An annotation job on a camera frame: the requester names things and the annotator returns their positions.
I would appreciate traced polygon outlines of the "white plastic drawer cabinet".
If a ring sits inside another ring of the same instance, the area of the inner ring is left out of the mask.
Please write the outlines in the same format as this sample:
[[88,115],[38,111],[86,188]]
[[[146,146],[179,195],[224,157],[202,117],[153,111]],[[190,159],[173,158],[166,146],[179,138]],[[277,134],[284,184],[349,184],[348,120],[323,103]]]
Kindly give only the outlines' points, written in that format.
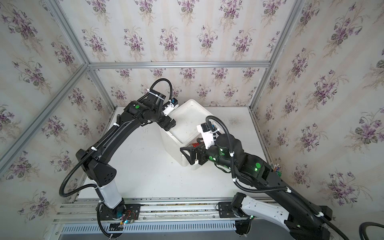
[[182,167],[190,165],[186,157],[180,151],[182,147],[188,147],[201,137],[197,126],[204,123],[211,113],[193,99],[186,101],[170,113],[171,119],[176,125],[168,132],[160,129],[166,152]]

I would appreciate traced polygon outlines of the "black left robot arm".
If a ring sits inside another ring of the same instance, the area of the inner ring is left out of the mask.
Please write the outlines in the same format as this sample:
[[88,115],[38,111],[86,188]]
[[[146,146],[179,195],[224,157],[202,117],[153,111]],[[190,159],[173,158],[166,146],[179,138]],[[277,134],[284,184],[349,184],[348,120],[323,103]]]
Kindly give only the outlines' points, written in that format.
[[[78,163],[61,183],[60,197],[70,197],[86,188],[92,188],[99,197],[99,215],[106,214],[114,220],[123,217],[126,211],[125,201],[116,184],[119,170],[110,162],[127,138],[138,128],[152,123],[156,123],[165,131],[175,127],[176,121],[170,117],[170,113],[177,108],[178,101],[173,96],[166,97],[156,91],[156,85],[161,82],[167,83],[170,91],[173,89],[170,80],[156,80],[146,94],[130,102],[123,112],[116,116],[116,121],[99,140],[87,149],[78,150]],[[77,170],[83,170],[91,183],[68,190],[67,185]]]

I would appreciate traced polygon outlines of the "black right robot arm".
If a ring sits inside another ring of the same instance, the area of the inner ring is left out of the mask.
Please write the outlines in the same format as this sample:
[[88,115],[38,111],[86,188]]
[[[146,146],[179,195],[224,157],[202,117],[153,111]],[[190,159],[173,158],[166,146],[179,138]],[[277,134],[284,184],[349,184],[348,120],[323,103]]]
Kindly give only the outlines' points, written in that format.
[[233,197],[230,210],[240,217],[237,225],[250,225],[262,218],[289,232],[295,240],[329,240],[331,231],[343,240],[347,236],[332,224],[332,210],[313,204],[289,184],[263,159],[246,153],[242,142],[230,134],[227,126],[215,116],[207,116],[197,126],[202,137],[195,146],[182,147],[181,153],[192,164],[212,162],[231,174],[240,190]]

